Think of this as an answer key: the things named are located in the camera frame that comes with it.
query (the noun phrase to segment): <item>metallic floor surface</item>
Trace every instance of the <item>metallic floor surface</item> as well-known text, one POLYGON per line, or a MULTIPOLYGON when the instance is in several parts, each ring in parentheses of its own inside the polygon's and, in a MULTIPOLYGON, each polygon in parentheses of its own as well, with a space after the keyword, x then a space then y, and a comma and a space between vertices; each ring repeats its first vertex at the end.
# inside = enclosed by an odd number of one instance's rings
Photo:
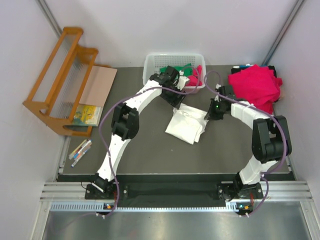
POLYGON ((116 212, 103 220, 50 212, 43 240, 310 240, 300 204, 265 203, 250 218, 233 212, 116 212))
MULTIPOLYGON (((232 66, 207 66, 218 71, 224 83, 232 66)), ((143 67, 119 68, 109 96, 104 105, 102 116, 122 98, 139 91, 142 84, 143 67)), ((218 78, 208 78, 210 86, 215 87, 218 78)), ((208 111, 213 93, 203 88, 197 94, 187 95, 184 104, 208 111)), ((173 108, 161 97, 154 99, 141 113, 140 129, 137 136, 128 144, 119 163, 118 174, 226 174, 237 173, 246 166, 252 156, 252 130, 240 120, 226 115, 224 120, 208 122, 199 143, 190 145, 165 130, 173 116, 173 108)), ((110 115, 105 121, 102 131, 109 143, 111 139, 110 115)), ((83 137, 71 137, 68 154, 82 141, 83 137)), ((92 147, 75 167, 73 160, 66 156, 64 175, 95 174, 106 156, 98 128, 92 131, 92 147)), ((285 164, 279 170, 288 173, 285 164)))

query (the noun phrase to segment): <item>yellow book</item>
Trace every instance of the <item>yellow book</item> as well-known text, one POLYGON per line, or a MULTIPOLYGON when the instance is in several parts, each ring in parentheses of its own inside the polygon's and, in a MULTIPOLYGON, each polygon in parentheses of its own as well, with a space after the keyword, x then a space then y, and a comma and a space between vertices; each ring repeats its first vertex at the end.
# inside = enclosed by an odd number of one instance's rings
POLYGON ((102 111, 102 106, 79 104, 76 108, 72 125, 97 127, 100 122, 102 111))

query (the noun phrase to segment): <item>red cloth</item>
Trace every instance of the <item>red cloth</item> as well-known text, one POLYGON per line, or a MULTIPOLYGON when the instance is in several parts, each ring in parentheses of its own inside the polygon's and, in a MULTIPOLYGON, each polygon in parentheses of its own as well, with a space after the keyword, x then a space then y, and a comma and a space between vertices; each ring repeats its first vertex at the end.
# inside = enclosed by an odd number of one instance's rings
MULTIPOLYGON (((201 76, 201 72, 202 72, 202 66, 199 65, 196 67, 196 69, 198 70, 200 76, 201 76)), ((196 70, 192 70, 192 75, 188 76, 188 78, 190 79, 190 81, 188 82, 187 86, 197 86, 197 82, 198 82, 198 75, 196 70)), ((202 81, 199 82, 198 86, 201 86, 203 83, 202 81)))
POLYGON ((274 76, 268 67, 253 65, 228 76, 235 96, 245 99, 258 109, 273 113, 273 103, 280 97, 282 79, 274 76))

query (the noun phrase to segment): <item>wooden rack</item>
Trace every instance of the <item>wooden rack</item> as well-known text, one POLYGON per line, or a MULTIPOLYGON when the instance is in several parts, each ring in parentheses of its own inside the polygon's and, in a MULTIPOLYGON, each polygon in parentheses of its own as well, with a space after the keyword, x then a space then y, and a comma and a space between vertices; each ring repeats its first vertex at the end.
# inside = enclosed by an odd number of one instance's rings
POLYGON ((80 27, 65 27, 46 61, 29 96, 23 102, 33 114, 59 135, 91 135, 68 128, 72 125, 77 106, 98 54, 96 48, 78 44, 83 34, 80 27))

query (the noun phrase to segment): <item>white laundry basket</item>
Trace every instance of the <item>white laundry basket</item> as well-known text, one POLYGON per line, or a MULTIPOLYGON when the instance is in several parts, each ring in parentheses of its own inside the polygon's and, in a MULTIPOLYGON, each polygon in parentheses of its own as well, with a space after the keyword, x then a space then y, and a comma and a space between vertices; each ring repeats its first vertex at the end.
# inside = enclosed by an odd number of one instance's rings
MULTIPOLYGON (((143 68, 143 85, 149 80, 154 73, 159 74, 161 68, 167 66, 184 66, 191 64, 192 67, 202 66, 201 81, 202 85, 198 86, 194 93, 205 87, 204 76, 206 75, 206 62, 204 56, 197 53, 151 53, 146 56, 143 68)), ((184 90, 190 92, 195 89, 195 86, 186 86, 184 90)))

